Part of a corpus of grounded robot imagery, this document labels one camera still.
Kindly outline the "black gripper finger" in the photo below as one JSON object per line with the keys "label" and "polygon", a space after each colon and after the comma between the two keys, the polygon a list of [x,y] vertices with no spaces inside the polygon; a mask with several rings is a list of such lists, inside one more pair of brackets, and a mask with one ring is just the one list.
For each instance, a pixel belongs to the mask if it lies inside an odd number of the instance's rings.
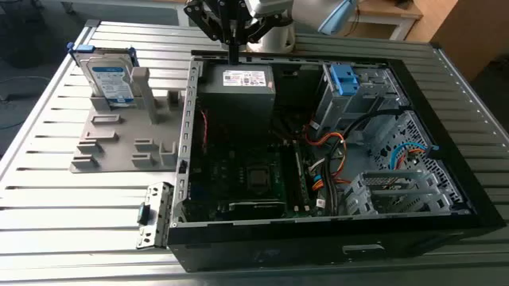
{"label": "black gripper finger", "polygon": [[291,45],[287,44],[288,30],[284,28],[292,24],[292,19],[282,14],[260,17],[252,21],[247,14],[236,18],[234,45],[235,64],[239,63],[240,47],[252,44],[255,51],[260,53],[286,53]]}
{"label": "black gripper finger", "polygon": [[228,8],[224,1],[187,1],[184,13],[212,41],[227,46],[228,64],[235,63],[235,45],[228,19]]}

